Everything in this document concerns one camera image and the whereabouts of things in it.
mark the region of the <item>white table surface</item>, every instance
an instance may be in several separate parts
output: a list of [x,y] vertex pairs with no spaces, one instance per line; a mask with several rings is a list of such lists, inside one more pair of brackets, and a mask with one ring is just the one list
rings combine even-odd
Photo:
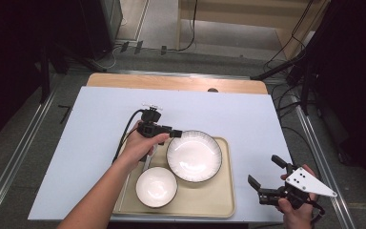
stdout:
[[291,161],[269,95],[96,87],[81,89],[29,219],[61,220],[67,215],[110,167],[118,139],[131,115],[145,109],[143,102],[163,108],[160,125],[198,130],[228,141],[235,212],[227,219],[113,215],[111,220],[282,221],[273,206],[258,203],[257,192],[247,181],[250,174],[263,188],[278,188],[284,185],[279,176],[285,171],[271,156]]

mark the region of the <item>wooden tray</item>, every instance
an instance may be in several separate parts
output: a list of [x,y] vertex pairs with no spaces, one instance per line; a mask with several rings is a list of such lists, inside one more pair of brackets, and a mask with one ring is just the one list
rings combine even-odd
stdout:
[[[113,213],[115,215],[162,215],[173,217],[228,218],[234,213],[234,182],[228,143],[224,138],[214,137],[222,151],[222,165],[218,173],[209,180],[199,183],[185,181],[176,177],[177,194],[168,205],[153,209],[138,199],[135,184],[142,174],[144,163],[130,173]],[[166,151],[170,139],[157,147],[150,168],[163,167],[169,170]]]

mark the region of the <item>small white bowl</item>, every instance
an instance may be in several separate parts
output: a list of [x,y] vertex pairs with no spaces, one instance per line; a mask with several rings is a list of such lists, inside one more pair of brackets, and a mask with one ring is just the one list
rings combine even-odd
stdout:
[[171,171],[153,167],[138,178],[135,191],[143,204],[152,208],[163,207],[176,195],[177,180]]

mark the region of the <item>metal rail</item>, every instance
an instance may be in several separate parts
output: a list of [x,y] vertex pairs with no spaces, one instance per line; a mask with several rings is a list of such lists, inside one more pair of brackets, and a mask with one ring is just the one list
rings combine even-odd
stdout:
[[[294,96],[292,96],[292,100],[293,102],[298,101]],[[336,184],[335,176],[332,173],[332,170],[329,166],[328,161],[325,158],[325,155],[323,154],[322,148],[320,147],[319,140],[316,137],[310,118],[304,115],[300,106],[296,107],[296,113],[299,117],[302,128],[304,129],[305,135],[307,136],[307,139],[311,145],[312,152],[316,160],[316,165],[321,173],[323,182],[328,185],[332,190],[337,192],[337,197],[331,198],[331,201],[335,208],[335,212],[337,214],[337,218],[340,222],[341,228],[356,228],[352,216],[350,215],[349,208],[347,207],[347,203]]]
[[49,97],[46,99],[46,102],[40,104],[36,113],[34,114],[27,130],[22,136],[19,144],[13,152],[13,155],[10,158],[10,161],[5,168],[4,172],[0,176],[0,206],[2,201],[5,198],[6,193],[8,192],[10,185],[12,184],[22,162],[29,150],[29,147],[40,127],[40,124],[44,120],[44,117],[47,114],[47,111],[50,108],[54,95],[56,93],[57,85],[62,80],[62,77],[55,77],[53,80],[52,92]]

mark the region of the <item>hand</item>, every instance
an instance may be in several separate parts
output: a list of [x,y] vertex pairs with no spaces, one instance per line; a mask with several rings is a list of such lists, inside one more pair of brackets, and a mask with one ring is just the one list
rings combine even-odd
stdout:
[[126,146],[119,159],[126,160],[130,165],[130,170],[134,169],[138,165],[139,159],[144,155],[153,153],[153,145],[164,142],[169,138],[169,134],[160,134],[152,138],[146,138],[136,131],[138,127],[137,121],[132,128],[132,133],[126,141]]
[[[308,165],[303,165],[302,168],[315,177],[314,171],[312,171]],[[285,180],[287,175],[282,175],[281,178]],[[310,199],[315,200],[316,194],[310,194]],[[311,216],[314,209],[311,204],[303,204],[300,208],[294,210],[290,201],[286,198],[281,198],[278,200],[278,206],[278,210],[284,213],[283,219],[285,228],[311,228]]]

